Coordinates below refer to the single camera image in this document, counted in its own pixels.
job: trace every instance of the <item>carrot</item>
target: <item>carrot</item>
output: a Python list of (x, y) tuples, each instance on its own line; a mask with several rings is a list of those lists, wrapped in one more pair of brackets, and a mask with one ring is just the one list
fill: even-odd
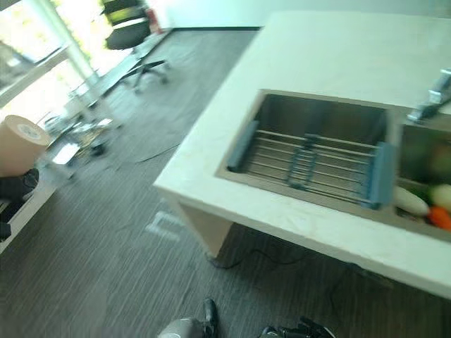
[(451, 217), (445, 208), (433, 206), (429, 211), (429, 219), (434, 225), (451, 231)]

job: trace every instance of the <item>dish drying rack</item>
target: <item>dish drying rack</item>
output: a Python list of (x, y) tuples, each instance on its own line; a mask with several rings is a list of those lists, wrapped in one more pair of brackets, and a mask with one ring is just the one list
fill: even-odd
[(376, 209), (390, 203), (394, 147), (258, 129), (252, 121), (228, 161), (229, 171)]

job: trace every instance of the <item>red fire extinguisher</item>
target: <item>red fire extinguisher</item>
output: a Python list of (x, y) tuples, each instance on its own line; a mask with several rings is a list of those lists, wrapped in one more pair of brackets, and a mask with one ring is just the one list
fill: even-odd
[(155, 11), (152, 8), (148, 8), (146, 10), (147, 17), (149, 18), (150, 22), (150, 31), (152, 33), (163, 33), (163, 30), (160, 27), (160, 24), (158, 24), (158, 19), (156, 18)]

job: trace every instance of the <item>white radish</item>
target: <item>white radish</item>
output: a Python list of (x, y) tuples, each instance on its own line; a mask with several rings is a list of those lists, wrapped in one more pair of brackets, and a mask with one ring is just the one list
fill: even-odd
[(451, 185), (441, 184), (431, 189), (431, 200), (451, 213)]
[(412, 215), (425, 216), (429, 214), (429, 206), (426, 202), (404, 188), (395, 187), (394, 200), (398, 208)]

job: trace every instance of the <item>gray carpet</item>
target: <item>gray carpet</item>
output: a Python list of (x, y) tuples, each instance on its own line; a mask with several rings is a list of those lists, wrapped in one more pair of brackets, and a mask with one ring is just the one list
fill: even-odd
[[(146, 75), (140, 95), (109, 97), (126, 122), (109, 152), (83, 163), (0, 256), (0, 337), (155, 337), (184, 315), (219, 307), (222, 337), (256, 337), (301, 315), (338, 337), (451, 337), (451, 303), (235, 225), (215, 268), (152, 187), (254, 32), (175, 32), (171, 82)], [(276, 264), (261, 254), (261, 249)]]

